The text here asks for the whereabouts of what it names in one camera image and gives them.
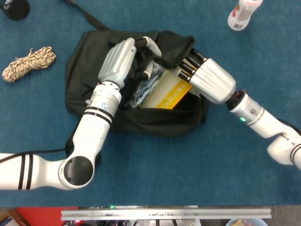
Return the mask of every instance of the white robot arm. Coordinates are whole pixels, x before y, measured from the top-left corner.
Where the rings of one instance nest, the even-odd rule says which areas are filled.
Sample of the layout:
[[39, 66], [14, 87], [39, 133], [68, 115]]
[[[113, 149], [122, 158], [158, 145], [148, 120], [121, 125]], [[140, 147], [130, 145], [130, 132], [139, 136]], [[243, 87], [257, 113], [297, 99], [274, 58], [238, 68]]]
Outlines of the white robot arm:
[[269, 145], [268, 153], [277, 162], [295, 164], [301, 169], [301, 135], [296, 128], [282, 123], [266, 109], [252, 100], [244, 91], [236, 91], [236, 82], [213, 59], [204, 57], [192, 49], [182, 62], [178, 76], [197, 88], [208, 100], [215, 104], [226, 103], [230, 112], [263, 138], [279, 136]]
[[[46, 161], [26, 154], [0, 153], [0, 189], [24, 190], [52, 186], [64, 190], [82, 188], [90, 183], [95, 171], [95, 158], [100, 152], [113, 117], [121, 101], [120, 89], [132, 66], [138, 48], [148, 47], [161, 56], [149, 37], [129, 38], [113, 47], [98, 74], [101, 84], [93, 91], [87, 108], [73, 136], [74, 151], [65, 160]], [[147, 66], [146, 78], [152, 71]]]

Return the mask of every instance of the black cable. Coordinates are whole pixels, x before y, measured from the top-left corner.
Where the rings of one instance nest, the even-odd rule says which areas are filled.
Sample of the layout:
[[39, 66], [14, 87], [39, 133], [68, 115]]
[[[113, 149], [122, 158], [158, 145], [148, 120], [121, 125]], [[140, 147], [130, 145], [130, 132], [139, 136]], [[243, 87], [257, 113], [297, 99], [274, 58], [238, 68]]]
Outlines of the black cable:
[[53, 149], [53, 150], [38, 150], [38, 151], [27, 151], [27, 152], [20, 152], [16, 154], [12, 154], [8, 157], [5, 157], [3, 159], [0, 159], [0, 163], [3, 163], [7, 160], [22, 156], [22, 155], [27, 155], [27, 154], [42, 154], [42, 153], [54, 153], [54, 152], [62, 152], [64, 151], [65, 148], [59, 148], [59, 149]]
[[299, 128], [297, 128], [296, 126], [292, 125], [291, 123], [284, 121], [280, 118], [277, 118], [280, 122], [284, 123], [285, 125], [288, 125], [290, 127], [292, 127], [299, 135], [301, 135], [301, 130]]

